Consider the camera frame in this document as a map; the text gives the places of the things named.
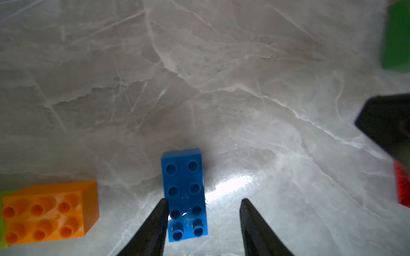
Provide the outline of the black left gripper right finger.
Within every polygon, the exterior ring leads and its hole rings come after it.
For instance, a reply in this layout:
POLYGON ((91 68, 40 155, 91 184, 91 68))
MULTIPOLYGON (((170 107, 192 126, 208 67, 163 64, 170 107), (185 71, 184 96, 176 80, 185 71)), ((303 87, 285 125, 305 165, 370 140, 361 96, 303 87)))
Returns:
POLYGON ((293 256, 249 199, 242 199, 239 214, 245 255, 293 256))

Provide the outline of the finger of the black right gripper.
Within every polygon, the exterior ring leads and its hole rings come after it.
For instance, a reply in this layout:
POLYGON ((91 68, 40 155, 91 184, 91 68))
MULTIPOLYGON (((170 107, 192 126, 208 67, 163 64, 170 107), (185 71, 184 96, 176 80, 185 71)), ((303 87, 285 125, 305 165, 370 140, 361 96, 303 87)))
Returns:
POLYGON ((410 95, 408 93, 368 99, 354 124, 406 171, 410 170, 410 95))

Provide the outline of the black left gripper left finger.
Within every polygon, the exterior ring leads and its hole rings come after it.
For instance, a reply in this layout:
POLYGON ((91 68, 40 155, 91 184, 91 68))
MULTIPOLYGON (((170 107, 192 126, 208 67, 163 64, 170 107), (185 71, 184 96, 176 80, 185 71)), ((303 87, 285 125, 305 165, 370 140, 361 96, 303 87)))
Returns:
POLYGON ((169 202, 162 198, 118 256, 162 256, 168 229, 169 202))

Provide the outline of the dark blue upturned lego brick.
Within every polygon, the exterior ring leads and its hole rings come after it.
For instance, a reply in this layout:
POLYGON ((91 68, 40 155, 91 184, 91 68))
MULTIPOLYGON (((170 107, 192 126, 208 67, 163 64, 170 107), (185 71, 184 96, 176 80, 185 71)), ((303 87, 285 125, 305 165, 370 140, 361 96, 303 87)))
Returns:
POLYGON ((169 202, 170 242, 208 235, 200 149, 168 151, 161 158, 164 197, 169 202))

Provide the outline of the orange upturned lego brick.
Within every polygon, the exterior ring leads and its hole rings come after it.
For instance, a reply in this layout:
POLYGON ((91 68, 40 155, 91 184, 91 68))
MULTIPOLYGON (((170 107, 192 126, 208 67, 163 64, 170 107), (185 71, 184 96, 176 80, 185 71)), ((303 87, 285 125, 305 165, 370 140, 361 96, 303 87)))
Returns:
POLYGON ((96 181, 33 185, 2 198, 8 246, 83 237, 99 219, 96 181))

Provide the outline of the lime green lego brick front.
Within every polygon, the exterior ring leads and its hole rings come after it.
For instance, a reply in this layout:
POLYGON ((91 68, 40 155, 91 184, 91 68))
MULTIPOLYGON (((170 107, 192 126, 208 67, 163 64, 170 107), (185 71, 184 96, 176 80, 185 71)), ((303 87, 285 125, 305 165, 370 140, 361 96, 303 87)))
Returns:
MULTIPOLYGON (((17 190, 13 190, 13 191, 3 191, 1 192, 1 198, 0 198, 0 208, 1 210, 3 209, 3 198, 5 198, 6 196, 9 196, 13 193, 17 192, 17 190)), ((1 250, 6 250, 9 246, 7 245, 6 241, 5 241, 5 221, 4 218, 0 217, 0 249, 1 250)))

